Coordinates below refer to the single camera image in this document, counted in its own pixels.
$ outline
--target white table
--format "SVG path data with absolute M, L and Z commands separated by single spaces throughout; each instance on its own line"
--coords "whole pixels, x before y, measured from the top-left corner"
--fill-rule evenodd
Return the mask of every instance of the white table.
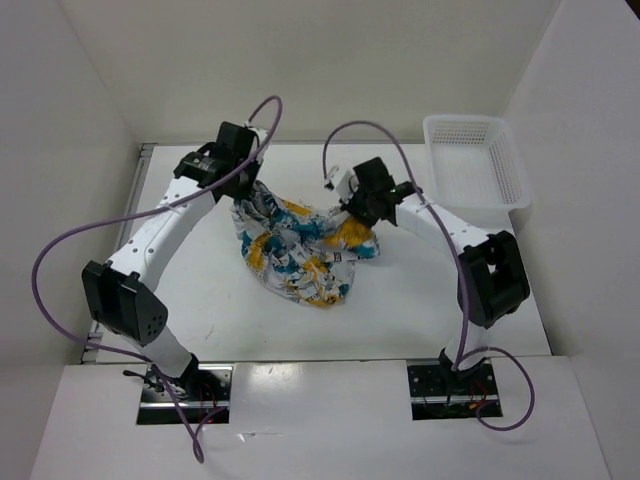
M 180 159 L 197 146 L 159 146 L 153 151 L 137 210 L 154 207 Z M 424 147 L 406 145 L 418 182 L 426 185 Z M 277 195 L 316 207 L 337 203 L 322 187 L 322 145 L 275 144 L 259 178 Z M 329 166 L 357 164 L 375 156 L 385 160 L 396 181 L 404 181 L 392 146 L 338 144 Z M 223 199 L 184 242 L 167 267 L 156 295 L 169 309 L 169 325 L 201 360 L 297 361 L 429 358 L 438 355 L 460 328 L 453 262 L 419 238 L 389 224 L 375 227 L 381 256 L 356 266 L 344 304 L 330 309 L 298 305 L 268 292 L 251 275 L 240 255 Z M 503 228 L 511 227 L 504 215 Z M 550 355 L 542 322 L 531 296 L 492 329 L 492 344 L 515 355 Z M 130 348 L 105 332 L 103 342 Z M 99 352 L 98 363 L 123 362 Z
M 204 465 L 181 425 L 135 425 L 141 382 L 123 365 L 67 367 L 31 480 L 608 479 L 571 363 L 522 362 L 538 402 L 509 433 L 473 418 L 412 421 L 403 361 L 240 364 L 230 423 L 202 432 Z M 505 417 L 488 421 L 506 425 L 528 390 L 509 360 L 493 365 Z

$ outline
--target cable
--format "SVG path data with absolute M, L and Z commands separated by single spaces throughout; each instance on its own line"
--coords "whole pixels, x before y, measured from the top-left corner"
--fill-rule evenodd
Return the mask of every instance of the cable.
M 476 407 L 476 418 L 478 419 L 478 421 L 483 426 L 487 427 L 490 430 L 495 430 L 496 432 L 508 432 L 508 431 L 511 431 L 511 430 L 515 430 L 516 428 L 520 428 L 522 425 L 524 425 L 526 423 L 527 420 L 529 420 L 529 417 L 531 417 L 531 414 L 533 413 L 533 408 L 536 405 L 536 391 L 535 391 L 535 388 L 533 387 L 533 380 L 531 380 L 531 376 L 527 373 L 525 368 L 522 366 L 522 363 L 520 363 L 520 361 L 516 357 L 511 355 L 509 352 L 507 352 L 503 348 L 499 348 L 499 347 L 481 347 L 481 348 L 476 348 L 475 350 L 471 350 L 470 352 L 465 353 L 462 356 L 462 360 L 465 360 L 468 357 L 470 357 L 471 355 L 475 355 L 476 353 L 482 353 L 482 352 L 487 352 L 487 351 L 493 351 L 493 352 L 501 353 L 505 357 L 507 357 L 509 360 L 511 360 L 513 363 L 516 364 L 516 367 L 518 367 L 518 369 L 522 372 L 522 376 L 526 380 L 527 386 L 529 387 L 529 398 L 530 398 L 529 407 L 527 408 L 527 412 L 524 414 L 524 416 L 520 420 L 518 420 L 516 423 L 514 423 L 512 425 L 507 425 L 506 427 L 498 427 L 496 425 L 488 424 L 480 416 L 480 413 L 482 412 L 483 408 L 485 408 L 488 405 L 492 405 L 494 403 L 497 403 L 497 400 L 487 400 L 486 402 L 483 402 L 482 404 L 478 405 L 478 407 Z
M 462 353 L 464 352 L 465 346 L 467 344 L 467 334 L 469 331 L 469 311 L 470 311 L 469 289 L 467 288 L 467 283 L 464 281 L 464 272 L 462 270 L 462 264 L 460 263 L 460 259 L 458 258 L 458 253 L 456 252 L 456 246 L 453 243 L 453 240 L 451 239 L 451 237 L 449 236 L 447 227 L 442 222 L 440 215 L 438 215 L 435 209 L 431 206 L 431 203 L 427 202 L 427 199 L 422 193 L 422 189 L 416 183 L 416 179 L 413 175 L 413 170 L 411 169 L 411 165 L 409 165 L 409 160 L 407 159 L 407 156 L 405 155 L 404 150 L 400 146 L 400 142 L 398 141 L 398 139 L 395 137 L 393 133 L 391 133 L 382 125 L 375 122 L 370 122 L 369 120 L 354 120 L 352 122 L 347 122 L 336 127 L 325 140 L 324 147 L 322 149 L 322 174 L 324 175 L 324 178 L 325 179 L 327 178 L 327 149 L 329 148 L 329 143 L 331 143 L 331 140 L 338 132 L 340 132 L 341 130 L 344 130 L 347 127 L 352 127 L 354 125 L 366 125 L 369 127 L 373 127 L 376 130 L 379 130 L 382 133 L 384 133 L 389 138 L 389 140 L 391 140 L 391 143 L 393 143 L 393 145 L 396 147 L 396 149 L 398 150 L 398 153 L 400 154 L 400 157 L 402 158 L 402 163 L 404 163 L 404 168 L 407 171 L 407 175 L 409 176 L 409 180 L 411 181 L 411 185 L 413 185 L 413 189 L 415 190 L 416 195 L 418 195 L 418 198 L 420 199 L 420 201 L 424 205 L 426 205 L 427 209 L 429 210 L 429 213 L 438 224 L 438 228 L 440 228 L 442 235 L 444 235 L 444 239 L 447 242 L 447 246 L 451 251 L 453 262 L 456 265 L 456 270 L 458 270 L 458 285 L 460 286 L 460 294 L 462 297 L 462 332 L 460 333 L 460 343 L 458 345 L 458 353 L 453 362 L 453 368 L 452 368 L 452 370 L 455 372 L 456 370 L 458 370 L 458 367 L 460 366 L 460 362 L 462 362 Z
M 495 400 L 492 400 L 491 402 L 485 402 L 482 405 L 480 405 L 479 407 L 477 407 L 477 409 L 476 409 L 476 418 L 485 427 L 487 427 L 487 428 L 489 428 L 491 430 L 499 431 L 499 432 L 507 432 L 509 430 L 515 430 L 516 428 L 521 427 L 527 420 L 529 420 L 529 417 L 531 416 L 531 413 L 533 412 L 533 408 L 534 408 L 535 402 L 536 402 L 535 389 L 533 388 L 533 382 L 531 380 L 531 377 L 529 376 L 529 374 L 527 373 L 525 368 L 522 366 L 522 364 L 518 361 L 518 359 L 515 358 L 513 355 L 511 355 L 509 352 L 507 352 L 506 350 L 504 350 L 502 348 L 498 348 L 498 347 L 483 347 L 483 348 L 477 348 L 477 349 L 472 350 L 472 351 L 470 351 L 470 352 L 468 352 L 466 354 L 463 354 L 464 348 L 465 348 L 465 345 L 466 345 L 466 342 L 467 342 L 467 332 L 469 330 L 469 292 L 467 290 L 467 284 L 466 284 L 465 277 L 464 277 L 464 270 L 462 270 L 462 265 L 460 264 L 460 259 L 458 258 L 458 253 L 456 251 L 455 244 L 453 243 L 453 240 L 451 240 L 451 237 L 449 236 L 449 231 L 447 230 L 447 227 L 444 225 L 444 222 L 440 218 L 440 215 L 438 215 L 438 212 L 436 212 L 435 209 L 431 206 L 431 204 L 429 202 L 427 202 L 427 199 L 425 198 L 424 194 L 422 193 L 422 189 L 420 187 L 418 187 L 418 184 L 416 183 L 416 179 L 415 179 L 415 177 L 413 175 L 413 171 L 411 170 L 411 166 L 409 165 L 409 160 L 407 159 L 407 156 L 405 155 L 404 150 L 402 149 L 402 146 L 400 145 L 400 142 L 395 137 L 395 135 L 393 135 L 393 133 L 391 133 L 389 130 L 387 130 L 382 125 L 380 125 L 378 123 L 375 123 L 375 122 L 370 122 L 368 120 L 354 120 L 352 122 L 347 122 L 347 123 L 344 123 L 344 124 L 336 127 L 329 134 L 327 139 L 325 140 L 324 147 L 322 149 L 322 173 L 324 175 L 324 178 L 325 179 L 327 178 L 327 149 L 329 148 L 329 143 L 331 142 L 331 139 L 333 139 L 333 137 L 338 132 L 340 132 L 341 130 L 343 130 L 343 129 L 347 128 L 347 127 L 351 127 L 353 125 L 366 125 L 366 126 L 369 126 L 369 127 L 373 127 L 376 130 L 379 130 L 382 133 L 384 133 L 389 138 L 391 143 L 398 150 L 398 153 L 400 154 L 400 157 L 402 158 L 402 162 L 404 163 L 404 167 L 407 170 L 407 175 L 409 176 L 409 180 L 411 181 L 411 184 L 413 185 L 413 188 L 414 188 L 414 190 L 416 192 L 416 195 L 418 195 L 418 198 L 420 199 L 420 201 L 426 206 L 426 208 L 429 210 L 429 213 L 431 214 L 431 216 L 433 217 L 435 222 L 438 224 L 438 228 L 440 228 L 440 231 L 442 232 L 442 235 L 444 236 L 444 238 L 445 238 L 445 240 L 447 242 L 449 250 L 451 251 L 451 255 L 453 257 L 453 261 L 454 261 L 454 263 L 456 265 L 456 270 L 458 270 L 458 284 L 460 285 L 460 291 L 461 291 L 461 294 L 462 294 L 462 332 L 460 334 L 460 344 L 458 346 L 458 353 L 457 353 L 456 359 L 455 359 L 455 361 L 453 363 L 452 370 L 456 371 L 458 369 L 460 363 L 463 362 L 465 359 L 469 358 L 471 355 L 474 355 L 474 354 L 480 353 L 480 352 L 494 351 L 494 352 L 502 353 L 505 357 L 509 358 L 513 363 L 515 363 L 516 366 L 518 367 L 518 369 L 520 369 L 520 371 L 522 372 L 522 375 L 524 376 L 525 380 L 527 381 L 527 385 L 529 386 L 529 392 L 530 392 L 530 399 L 531 400 L 529 402 L 529 408 L 527 410 L 527 413 L 519 421 L 517 421 L 513 425 L 508 425 L 506 427 L 496 427 L 494 425 L 490 425 L 487 422 L 485 422 L 480 417 L 480 412 L 488 404 L 490 404 L 492 402 L 495 402 Z
M 95 348 L 96 350 L 106 350 L 106 351 L 109 351 L 109 352 L 120 353 L 122 355 L 128 355 L 130 357 L 137 358 L 138 360 L 142 360 L 145 363 L 151 363 L 151 360 L 149 358 L 145 357 L 144 355 L 140 355 L 137 352 L 131 352 L 131 351 L 128 351 L 128 350 L 123 350 L 121 348 L 110 347 L 108 345 L 101 345 L 101 344 L 98 344 L 98 343 L 90 342 L 90 341 L 88 341 L 88 340 L 86 340 L 86 339 L 84 339 L 82 337 L 74 335 L 73 333 L 71 333 L 68 330 L 66 330 L 62 325 L 60 325 L 53 318 L 53 316 L 51 315 L 49 310 L 47 310 L 47 307 L 44 305 L 44 302 L 42 301 L 42 296 L 40 294 L 40 286 L 38 285 L 38 273 L 40 271 L 40 266 L 42 265 L 42 262 L 45 259 L 45 257 L 47 256 L 47 254 L 56 245 L 58 245 L 63 240 L 66 240 L 66 239 L 68 239 L 70 237 L 73 237 L 73 236 L 78 235 L 80 233 L 87 232 L 89 230 L 93 230 L 93 229 L 96 229 L 96 228 L 106 227 L 106 226 L 109 226 L 109 225 L 115 225 L 117 223 L 128 222 L 128 221 L 131 221 L 131 220 L 137 220 L 139 218 L 146 218 L 146 217 L 151 217 L 151 216 L 154 216 L 154 215 L 158 215 L 160 213 L 166 212 L 167 210 L 170 210 L 172 208 L 180 206 L 183 203 L 190 202 L 191 200 L 193 200 L 195 198 L 198 198 L 201 195 L 205 195 L 208 192 L 211 192 L 215 188 L 218 188 L 220 185 L 223 185 L 224 183 L 229 181 L 235 175 L 237 175 L 242 170 L 244 170 L 252 161 L 254 161 L 264 151 L 264 149 L 269 145 L 269 142 L 273 138 L 273 135 L 275 134 L 275 131 L 278 128 L 278 125 L 280 124 L 280 119 L 282 118 L 282 99 L 279 96 L 271 95 L 270 97 L 268 97 L 265 100 L 263 100 L 262 103 L 260 103 L 260 105 L 258 105 L 258 107 L 249 116 L 249 122 L 253 121 L 253 119 L 256 117 L 256 115 L 258 115 L 258 113 L 260 113 L 260 111 L 265 107 L 265 105 L 267 105 L 268 103 L 271 103 L 271 102 L 275 102 L 276 103 L 277 111 L 276 111 L 275 118 L 273 120 L 273 123 L 271 125 L 271 128 L 269 129 L 269 132 L 268 132 L 266 138 L 258 146 L 258 148 L 255 151 L 253 151 L 240 165 L 238 165 L 235 169 L 233 169 L 227 175 L 222 177 L 220 180 L 217 180 L 216 182 L 214 182 L 213 184 L 209 185 L 206 188 L 203 188 L 199 192 L 196 192 L 196 193 L 194 193 L 192 195 L 188 195 L 188 196 L 186 196 L 186 197 L 184 197 L 184 198 L 182 198 L 180 200 L 177 200 L 177 201 L 175 201 L 173 203 L 164 205 L 162 207 L 159 207 L 159 208 L 156 208 L 156 209 L 153 209 L 153 210 L 148 210 L 146 212 L 140 212 L 140 213 L 134 213 L 134 214 L 125 215 L 125 216 L 122 216 L 122 217 L 112 218 L 112 219 L 108 219 L 108 220 L 101 220 L 101 221 L 98 221 L 98 222 L 87 223 L 85 225 L 81 225 L 79 227 L 73 228 L 73 229 L 71 229 L 71 230 L 69 230 L 69 231 L 67 231 L 65 233 L 62 233 L 61 235 L 58 235 L 56 238 L 51 240 L 42 249 L 42 251 L 36 257 L 36 260 L 33 263 L 33 267 L 31 269 L 31 291 L 33 293 L 33 298 L 34 298 L 34 300 L 36 302 L 36 305 L 38 306 L 38 309 L 40 310 L 40 312 L 42 313 L 44 318 L 49 322 L 49 324 L 58 333 L 60 333 L 61 335 L 64 335 L 69 340 L 71 340 L 71 341 L 73 341 L 75 343 L 78 343 L 78 344 L 80 344 L 82 346 L 85 346 L 85 347 Z M 204 463 L 204 454 L 202 452 L 202 447 L 200 446 L 200 443 L 198 442 L 198 433 L 200 432 L 202 427 L 205 425 L 206 421 L 208 421 L 211 417 L 213 417 L 213 415 L 215 415 L 219 411 L 224 410 L 224 408 L 222 408 L 222 409 L 215 409 L 214 408 L 211 413 L 209 413 L 208 415 L 206 415 L 204 417 L 204 419 L 200 422 L 200 424 L 196 428 L 196 431 L 194 432 L 191 429 L 191 426 L 189 425 L 189 422 L 188 422 L 184 412 L 182 411 L 182 408 L 180 407 L 180 404 L 179 404 L 179 401 L 178 401 L 177 397 L 173 393 L 173 389 L 171 388 L 171 382 L 169 381 L 169 379 L 155 365 L 151 365 L 151 369 L 158 376 L 158 378 L 162 381 L 162 383 L 164 384 L 164 387 L 167 390 L 167 392 L 169 392 L 169 396 L 171 397 L 171 400 L 173 401 L 173 403 L 174 403 L 174 405 L 176 407 L 176 410 L 178 412 L 178 416 L 180 417 L 180 420 L 184 424 L 185 428 L 187 429 L 187 432 L 189 433 L 189 436 L 193 440 L 193 454 L 195 455 L 196 460 L 198 460 L 198 462 L 200 462 L 200 463 Z

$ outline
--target crumpled fabric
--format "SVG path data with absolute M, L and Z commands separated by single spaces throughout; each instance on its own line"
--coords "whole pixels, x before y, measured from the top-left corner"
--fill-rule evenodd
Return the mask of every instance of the crumpled fabric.
M 260 181 L 231 215 L 245 263 L 270 291 L 327 307 L 342 300 L 355 260 L 378 256 L 375 234 L 339 207 L 316 210 L 275 196 Z

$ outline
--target white basket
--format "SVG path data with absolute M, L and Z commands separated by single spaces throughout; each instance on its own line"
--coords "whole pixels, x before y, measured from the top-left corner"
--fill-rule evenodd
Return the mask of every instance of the white basket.
M 496 117 L 424 119 L 429 193 L 445 207 L 512 210 L 531 203 L 509 125 Z

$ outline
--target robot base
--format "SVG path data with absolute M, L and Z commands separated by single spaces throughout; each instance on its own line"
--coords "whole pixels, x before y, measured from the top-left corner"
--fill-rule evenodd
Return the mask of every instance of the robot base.
M 407 362 L 407 376 L 414 420 L 475 417 L 476 408 L 489 401 L 493 402 L 482 409 L 482 417 L 502 417 L 498 388 L 489 361 L 449 387 L 437 359 Z

